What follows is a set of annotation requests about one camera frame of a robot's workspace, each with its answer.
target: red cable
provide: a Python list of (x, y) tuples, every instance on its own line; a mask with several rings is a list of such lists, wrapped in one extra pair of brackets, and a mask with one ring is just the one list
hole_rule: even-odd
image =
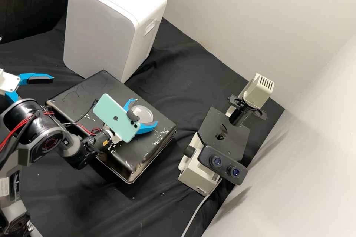
[(82, 128), (87, 134), (91, 135), (91, 136), (95, 136), (96, 134), (91, 133), (86, 127), (84, 127), (81, 124), (77, 124), (80, 128)]
[[(44, 112), (44, 115), (53, 115), (54, 112)], [(3, 150), (5, 144), (7, 143), (7, 141), (9, 140), (9, 138), (22, 126), (24, 126), (32, 117), (33, 115), (28, 116), (27, 118), (24, 118), (7, 136), (6, 138), (1, 142), (0, 144), (0, 152)]]
[(91, 133), (94, 133), (93, 131), (101, 132), (101, 129), (99, 129), (99, 128), (94, 128), (94, 129), (92, 129)]

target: white wall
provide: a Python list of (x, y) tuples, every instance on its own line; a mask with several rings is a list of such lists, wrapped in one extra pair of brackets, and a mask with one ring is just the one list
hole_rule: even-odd
[(203, 237), (356, 236), (356, 36), (286, 110)]
[(168, 0), (164, 17), (286, 107), (356, 33), (356, 0)]

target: mint green smartphone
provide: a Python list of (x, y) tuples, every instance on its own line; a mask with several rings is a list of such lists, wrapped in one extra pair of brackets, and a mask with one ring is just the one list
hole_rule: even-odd
[(108, 94), (100, 97), (93, 112), (126, 143), (132, 140), (141, 126), (139, 122), (132, 124), (125, 109)]

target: black box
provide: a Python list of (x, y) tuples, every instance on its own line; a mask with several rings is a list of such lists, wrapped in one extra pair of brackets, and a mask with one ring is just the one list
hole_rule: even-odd
[[(56, 117), (59, 116), (62, 123), (73, 122), (88, 110), (95, 98), (99, 99), (104, 93), (109, 94), (122, 107), (130, 98), (137, 99), (139, 104), (152, 111), (154, 120), (158, 122), (153, 131), (136, 135), (129, 143), (121, 141), (115, 150), (97, 156), (100, 162), (121, 179), (132, 183), (173, 138), (177, 126), (105, 70), (58, 94), (46, 104), (53, 107)], [(103, 122), (92, 110), (78, 123), (88, 130), (103, 127)], [(79, 126), (73, 127), (76, 127), (76, 131), (80, 130), (81, 135), (86, 135)]]

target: microscope knob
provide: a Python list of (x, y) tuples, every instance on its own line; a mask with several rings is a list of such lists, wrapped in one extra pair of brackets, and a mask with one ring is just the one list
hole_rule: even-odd
[(195, 148), (188, 145), (187, 148), (184, 150), (183, 154), (187, 157), (192, 157), (195, 152)]

